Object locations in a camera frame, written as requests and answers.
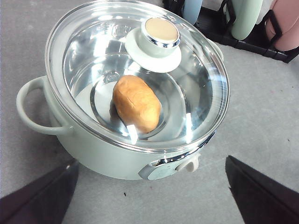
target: lid knob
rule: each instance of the lid knob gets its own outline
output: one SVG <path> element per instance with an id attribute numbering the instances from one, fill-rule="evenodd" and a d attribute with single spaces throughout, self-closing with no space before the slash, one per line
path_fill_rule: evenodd
<path id="1" fill-rule="evenodd" d="M 142 23 L 137 43 L 151 57 L 166 57 L 179 45 L 180 34 L 170 21 L 150 18 Z"/>
<path id="2" fill-rule="evenodd" d="M 126 36 L 125 47 L 132 59 L 153 72 L 169 72 L 181 62 L 178 28 L 163 18 L 150 18 Z"/>

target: potato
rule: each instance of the potato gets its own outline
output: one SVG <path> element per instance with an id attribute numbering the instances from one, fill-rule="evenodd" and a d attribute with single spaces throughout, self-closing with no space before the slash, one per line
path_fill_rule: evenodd
<path id="1" fill-rule="evenodd" d="M 135 125 L 141 133 L 154 130 L 161 104 L 153 90 L 139 77 L 121 77 L 113 89 L 113 102 L 125 125 Z"/>

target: pink mug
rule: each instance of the pink mug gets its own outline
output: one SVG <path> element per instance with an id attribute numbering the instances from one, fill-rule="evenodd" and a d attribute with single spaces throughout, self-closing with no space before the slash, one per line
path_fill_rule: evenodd
<path id="1" fill-rule="evenodd" d="M 274 11 L 282 36 L 274 43 L 277 50 L 287 51 L 299 46 L 299 0 L 274 0 L 270 6 Z M 271 40 L 275 31 L 271 21 L 266 21 L 266 33 Z"/>

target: metal knob top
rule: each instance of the metal knob top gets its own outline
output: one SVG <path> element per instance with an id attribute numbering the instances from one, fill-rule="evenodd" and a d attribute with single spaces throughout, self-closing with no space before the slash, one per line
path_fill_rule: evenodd
<path id="1" fill-rule="evenodd" d="M 162 18 L 150 18 L 142 23 L 141 31 L 155 45 L 173 48 L 180 43 L 178 29 L 170 21 Z"/>

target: pot rim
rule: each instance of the pot rim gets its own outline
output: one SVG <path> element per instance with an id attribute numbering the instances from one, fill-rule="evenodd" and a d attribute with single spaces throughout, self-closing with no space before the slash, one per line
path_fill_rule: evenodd
<path id="1" fill-rule="evenodd" d="M 136 146 L 136 145 L 132 145 L 132 144 L 128 144 L 125 142 L 121 142 L 118 140 L 114 140 L 112 138 L 107 137 L 106 135 L 99 133 L 98 131 L 96 131 L 95 129 L 93 129 L 90 126 L 87 126 L 86 124 L 84 124 L 84 122 L 80 119 L 80 117 L 78 115 L 76 115 L 72 109 L 66 105 L 65 102 L 63 102 L 63 100 L 59 97 L 59 94 L 57 92 L 59 92 L 58 90 L 55 89 L 55 83 L 54 83 L 54 79 L 52 78 L 51 75 L 51 69 L 50 69 L 50 47 L 53 41 L 53 36 L 55 34 L 55 31 L 57 30 L 57 28 L 59 27 L 59 25 L 66 19 L 68 18 L 71 14 L 73 14 L 74 12 L 93 5 L 93 4 L 97 4 L 97 3 L 105 3 L 105 2 L 130 2 L 130 3 L 137 3 L 137 4 L 143 4 L 143 5 L 147 5 L 151 8 L 153 8 L 154 5 L 147 3 L 147 2 L 140 2 L 137 0 L 96 0 L 96 1 L 91 1 L 91 2 L 87 2 L 84 3 L 82 5 L 79 5 L 75 8 L 73 8 L 72 10 L 70 10 L 69 12 L 67 12 L 66 14 L 64 14 L 59 20 L 58 22 L 54 25 L 54 27 L 52 28 L 52 30 L 50 31 L 50 34 L 47 38 L 47 42 L 45 45 L 45 68 L 46 68 L 46 73 L 47 73 L 47 79 L 49 81 L 50 84 L 50 88 L 52 90 L 52 92 L 54 93 L 54 96 L 56 98 L 56 100 L 58 101 L 58 103 L 61 105 L 61 107 L 63 108 L 64 112 L 66 112 L 71 118 L 72 120 L 74 120 L 78 125 L 80 125 L 82 128 L 84 128 L 86 131 L 88 131 L 90 134 L 106 141 L 107 143 L 110 143 L 112 145 L 118 146 L 118 147 L 122 147 L 124 149 L 128 149 L 128 150 L 132 150 L 132 151 L 137 151 L 137 152 L 142 152 L 142 153 L 173 153 L 173 152 L 180 152 L 186 149 L 193 149 L 195 147 L 197 147 L 200 143 L 202 143 L 206 138 L 208 138 L 212 133 L 215 132 L 215 130 L 218 128 L 218 126 L 221 124 L 221 122 L 223 121 L 227 110 L 228 110 L 228 105 L 229 105 L 229 96 L 230 96 L 230 85 L 229 85 L 229 80 L 228 80 L 228 76 L 227 76 L 227 70 L 224 66 L 223 61 L 220 59 L 219 55 L 217 53 L 214 54 L 214 58 L 215 58 L 215 63 L 217 63 L 217 67 L 219 69 L 222 69 L 224 75 L 225 75 L 225 79 L 226 79 L 226 83 L 227 83 L 227 94 L 226 94 L 226 101 L 224 102 L 224 107 L 222 110 L 222 114 L 219 116 L 219 118 L 216 120 L 215 124 L 210 128 L 210 130 L 203 135 L 202 137 L 193 140 L 190 143 L 185 143 L 182 145 L 179 145 L 177 147 L 173 147 L 173 148 L 167 148 L 167 147 L 160 147 L 160 148 L 153 148 L 153 147 L 142 147 L 142 146 Z M 176 14 L 166 10 L 163 8 L 163 10 L 165 10 L 167 13 L 171 14 L 172 16 L 177 17 Z M 189 24 L 186 20 L 184 20 L 183 18 L 180 17 L 181 20 L 183 20 L 185 23 Z M 200 34 L 207 42 L 208 47 L 210 49 L 213 49 L 213 46 L 207 41 L 207 38 L 197 29 L 193 29 L 193 31 L 197 32 L 198 34 Z"/>

